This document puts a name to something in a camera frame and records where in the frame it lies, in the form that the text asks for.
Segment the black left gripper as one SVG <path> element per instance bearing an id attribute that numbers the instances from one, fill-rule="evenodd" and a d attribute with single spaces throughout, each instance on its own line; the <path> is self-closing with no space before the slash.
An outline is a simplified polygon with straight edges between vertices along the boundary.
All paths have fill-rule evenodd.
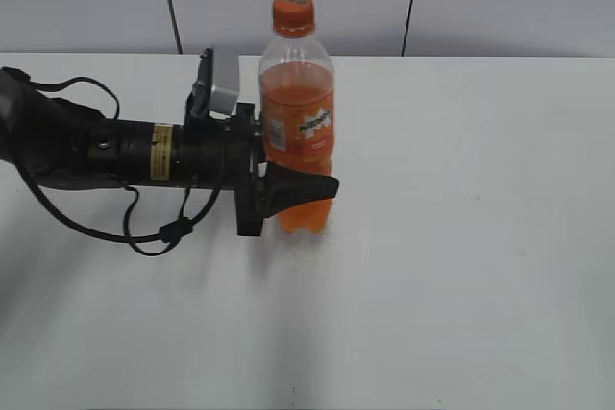
<path id="1" fill-rule="evenodd" d="M 220 193 L 234 193 L 236 233 L 259 236 L 263 218 L 270 218 L 294 206 L 334 199 L 339 179 L 303 173 L 268 162 L 261 178 L 261 217 L 257 212 L 257 162 L 264 159 L 260 123 L 251 103 L 236 105 L 235 114 L 214 118 L 206 114 L 196 118 L 186 106 L 182 138 L 177 150 L 174 172 L 179 185 L 207 189 L 209 198 L 189 222 L 200 223 L 213 209 Z"/>

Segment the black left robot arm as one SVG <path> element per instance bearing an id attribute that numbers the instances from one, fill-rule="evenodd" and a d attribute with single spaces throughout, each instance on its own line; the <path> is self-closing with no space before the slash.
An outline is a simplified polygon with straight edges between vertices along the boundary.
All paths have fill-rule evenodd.
<path id="1" fill-rule="evenodd" d="M 40 84 L 1 70 L 1 158 L 36 190 L 115 189 L 125 185 L 234 193 L 236 232 L 259 236 L 265 219 L 335 197 L 338 179 L 265 160 L 252 104 L 228 118 L 187 117 L 182 125 L 107 118 L 58 97 L 68 82 Z"/>

